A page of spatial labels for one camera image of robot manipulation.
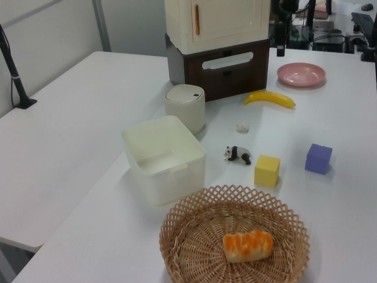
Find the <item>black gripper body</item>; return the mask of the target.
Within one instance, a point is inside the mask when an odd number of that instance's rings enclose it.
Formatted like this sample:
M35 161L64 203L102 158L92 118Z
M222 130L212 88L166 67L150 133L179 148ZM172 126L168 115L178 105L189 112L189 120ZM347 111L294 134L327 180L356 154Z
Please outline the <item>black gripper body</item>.
M275 45L277 49L285 49L286 25L284 22L275 23Z

